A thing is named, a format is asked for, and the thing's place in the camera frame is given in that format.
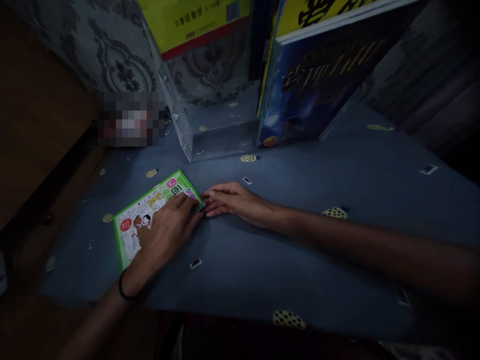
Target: patterned wallpaper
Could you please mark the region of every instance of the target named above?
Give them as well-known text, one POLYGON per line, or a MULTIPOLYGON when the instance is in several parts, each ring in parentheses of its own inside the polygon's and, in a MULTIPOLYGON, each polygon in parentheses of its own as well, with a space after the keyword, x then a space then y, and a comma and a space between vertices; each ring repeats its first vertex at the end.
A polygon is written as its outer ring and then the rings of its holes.
POLYGON ((89 91, 158 92, 136 0, 6 0, 89 91))

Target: black hair tie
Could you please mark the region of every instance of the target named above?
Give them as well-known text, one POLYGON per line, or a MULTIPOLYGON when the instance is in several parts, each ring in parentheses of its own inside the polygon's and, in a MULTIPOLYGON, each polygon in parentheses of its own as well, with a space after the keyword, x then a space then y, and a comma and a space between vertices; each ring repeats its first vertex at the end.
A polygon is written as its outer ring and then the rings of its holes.
POLYGON ((131 301, 131 300, 135 300, 136 298, 139 297, 139 295, 142 293, 142 292, 139 292, 137 295, 135 296, 128 296, 128 295, 125 295, 124 291, 122 290, 122 279, 124 277, 124 274, 125 274, 125 270, 123 270, 121 272, 121 275, 120 275, 120 278, 118 279, 118 292, 120 293, 120 296, 122 298, 124 298, 125 300, 128 300, 128 301, 131 301))

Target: blue tablecloth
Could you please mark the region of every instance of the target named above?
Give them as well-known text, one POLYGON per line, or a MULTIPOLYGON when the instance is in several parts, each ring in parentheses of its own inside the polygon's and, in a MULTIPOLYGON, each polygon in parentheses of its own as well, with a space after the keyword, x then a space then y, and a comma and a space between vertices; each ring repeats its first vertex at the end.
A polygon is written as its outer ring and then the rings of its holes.
MULTIPOLYGON (((347 207, 348 221, 478 245, 479 188, 406 134, 369 124, 393 126, 351 100, 323 141, 259 150, 253 162, 238 154, 189 163, 173 126, 163 147, 116 150, 85 194, 90 200, 71 215, 43 294, 77 305, 99 300, 120 275, 113 222, 104 215, 178 169, 200 192, 248 177, 250 190, 285 206, 316 213, 347 207), (429 164, 439 169, 422 174, 429 164), (152 169, 158 174, 146 177, 152 169)), ((276 310, 288 310, 323 331, 383 340, 414 337, 419 326, 394 284, 230 214, 202 221, 146 305, 270 323, 276 310), (191 270, 197 258, 202 264, 191 270)))

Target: yellow book cover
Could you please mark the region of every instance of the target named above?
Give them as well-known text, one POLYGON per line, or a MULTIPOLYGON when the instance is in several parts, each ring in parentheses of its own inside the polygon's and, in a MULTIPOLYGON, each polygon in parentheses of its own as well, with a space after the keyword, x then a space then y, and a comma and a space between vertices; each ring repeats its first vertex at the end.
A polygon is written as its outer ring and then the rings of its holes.
POLYGON ((357 9, 375 0, 286 0, 281 11, 276 37, 317 24, 336 15, 357 9))
POLYGON ((260 114, 262 112, 262 103, 263 103, 263 97, 264 97, 264 92, 265 92, 265 83, 267 82, 267 74, 269 70, 269 63, 270 63, 270 55, 272 54, 272 46, 275 41, 275 32, 277 28, 277 22, 279 19, 279 10, 280 6, 275 11, 275 14, 272 17, 272 27, 271 27, 271 33, 270 33, 270 40, 268 41, 268 49, 266 53, 266 60, 265 60, 265 71, 263 72, 263 78, 261 81, 261 88, 260 88, 260 94, 259 94, 259 100, 258 100, 258 109, 257 109, 257 116, 260 117, 260 114))
POLYGON ((139 0, 139 2, 163 57, 166 52, 186 42, 250 14, 250 0, 139 0))

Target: transparent plastic stand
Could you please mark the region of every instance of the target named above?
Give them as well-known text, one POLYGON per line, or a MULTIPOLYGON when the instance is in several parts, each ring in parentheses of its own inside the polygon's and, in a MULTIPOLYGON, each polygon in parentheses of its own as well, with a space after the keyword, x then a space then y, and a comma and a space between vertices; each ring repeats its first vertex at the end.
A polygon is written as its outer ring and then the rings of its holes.
POLYGON ((167 61, 146 21, 143 26, 188 160, 256 149, 259 81, 248 80, 248 26, 167 61))

